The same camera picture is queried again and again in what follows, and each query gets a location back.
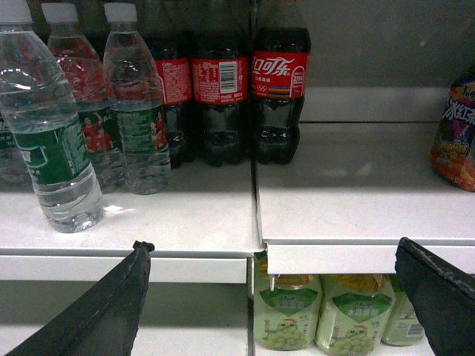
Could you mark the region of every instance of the green label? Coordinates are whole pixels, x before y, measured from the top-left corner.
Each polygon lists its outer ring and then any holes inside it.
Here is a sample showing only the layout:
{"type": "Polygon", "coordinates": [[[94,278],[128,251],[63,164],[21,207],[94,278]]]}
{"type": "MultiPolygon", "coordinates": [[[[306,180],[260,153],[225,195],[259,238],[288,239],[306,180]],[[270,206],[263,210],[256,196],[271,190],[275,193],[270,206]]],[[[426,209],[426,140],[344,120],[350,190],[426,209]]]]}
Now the green label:
{"type": "Polygon", "coordinates": [[[282,289],[270,291],[270,289],[267,289],[261,292],[261,297],[268,306],[289,317],[311,306],[315,299],[317,299],[317,294],[312,289],[300,289],[297,291],[282,289]]]}
{"type": "Polygon", "coordinates": [[[0,116],[0,150],[15,147],[13,136],[8,130],[7,123],[0,116]]]}
{"type": "Polygon", "coordinates": [[[80,111],[78,114],[88,153],[95,154],[112,148],[120,148],[119,128],[109,107],[80,111]]]}
{"type": "Polygon", "coordinates": [[[370,296],[346,293],[334,297],[333,302],[343,314],[357,323],[363,323],[387,311],[393,300],[384,294],[370,296]]]}
{"type": "Polygon", "coordinates": [[[89,165],[79,120],[56,130],[14,133],[13,137],[35,183],[67,182],[89,165]]]}
{"type": "Polygon", "coordinates": [[[162,107],[140,111],[112,111],[119,125],[122,150],[126,154],[146,154],[166,145],[162,107]]]}

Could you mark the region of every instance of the bottle neck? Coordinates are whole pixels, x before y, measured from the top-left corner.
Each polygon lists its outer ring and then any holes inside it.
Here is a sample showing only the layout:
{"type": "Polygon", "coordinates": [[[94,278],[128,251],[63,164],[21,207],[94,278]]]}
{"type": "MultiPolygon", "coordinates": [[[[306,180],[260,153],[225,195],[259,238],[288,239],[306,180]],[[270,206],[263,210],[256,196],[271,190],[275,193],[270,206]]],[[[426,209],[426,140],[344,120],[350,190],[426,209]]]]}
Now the bottle neck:
{"type": "Polygon", "coordinates": [[[171,21],[165,14],[163,1],[149,0],[144,5],[144,16],[140,23],[140,33],[145,36],[171,32],[171,21]]]}
{"type": "Polygon", "coordinates": [[[64,22],[59,24],[50,24],[50,36],[81,36],[78,22],[64,22]]]}
{"type": "Polygon", "coordinates": [[[137,23],[111,22],[111,32],[137,32],[137,23]]]}
{"type": "Polygon", "coordinates": [[[230,30],[240,32],[241,28],[230,12],[230,6],[228,0],[210,0],[206,16],[200,18],[200,29],[207,32],[230,30]]]}
{"type": "Polygon", "coordinates": [[[33,25],[31,23],[26,24],[1,24],[1,32],[25,32],[33,31],[33,25]]]}
{"type": "Polygon", "coordinates": [[[264,27],[306,27],[296,0],[277,0],[263,21],[264,27]]]}

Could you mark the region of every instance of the red label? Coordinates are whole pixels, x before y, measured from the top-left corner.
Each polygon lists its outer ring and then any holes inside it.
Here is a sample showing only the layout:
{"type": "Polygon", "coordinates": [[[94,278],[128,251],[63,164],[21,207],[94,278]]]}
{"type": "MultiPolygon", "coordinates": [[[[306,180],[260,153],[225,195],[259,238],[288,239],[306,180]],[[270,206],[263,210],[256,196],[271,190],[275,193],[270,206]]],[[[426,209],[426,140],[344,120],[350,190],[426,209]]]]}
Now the red label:
{"type": "Polygon", "coordinates": [[[203,104],[234,104],[247,99],[247,57],[192,59],[194,98],[203,104]]]}
{"type": "Polygon", "coordinates": [[[265,98],[305,95],[308,53],[256,50],[252,59],[252,94],[265,98]]]}
{"type": "Polygon", "coordinates": [[[163,104],[175,105],[191,100],[191,77],[188,59],[155,61],[155,64],[162,85],[163,104]]]}

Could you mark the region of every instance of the white bottle cap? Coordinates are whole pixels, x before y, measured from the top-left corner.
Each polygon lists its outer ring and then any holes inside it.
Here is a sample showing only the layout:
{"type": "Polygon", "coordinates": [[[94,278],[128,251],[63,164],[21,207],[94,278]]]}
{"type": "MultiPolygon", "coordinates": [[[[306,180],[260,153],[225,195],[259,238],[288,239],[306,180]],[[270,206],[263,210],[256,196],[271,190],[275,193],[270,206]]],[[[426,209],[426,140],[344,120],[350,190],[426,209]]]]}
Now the white bottle cap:
{"type": "Polygon", "coordinates": [[[137,22],[137,11],[134,4],[109,2],[104,4],[104,10],[108,22],[137,22]]]}
{"type": "Polygon", "coordinates": [[[32,23],[30,8],[26,0],[0,0],[1,24],[32,23]]]}
{"type": "Polygon", "coordinates": [[[78,22],[77,11],[74,4],[50,2],[42,4],[43,15],[48,24],[60,22],[78,22]]]}

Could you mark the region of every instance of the grape illustration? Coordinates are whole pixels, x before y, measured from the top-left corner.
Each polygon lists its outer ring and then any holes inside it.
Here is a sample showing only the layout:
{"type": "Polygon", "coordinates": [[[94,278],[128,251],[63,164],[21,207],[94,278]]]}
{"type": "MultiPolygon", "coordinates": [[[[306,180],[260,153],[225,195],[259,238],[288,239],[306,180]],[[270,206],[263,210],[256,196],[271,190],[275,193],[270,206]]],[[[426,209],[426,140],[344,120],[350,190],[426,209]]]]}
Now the grape illustration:
{"type": "Polygon", "coordinates": [[[358,335],[336,341],[328,350],[333,356],[364,356],[374,349],[374,342],[366,335],[358,335]]]}
{"type": "Polygon", "coordinates": [[[308,343],[305,334],[295,329],[276,332],[265,340],[266,347],[274,350],[297,350],[305,347],[308,343]]]}

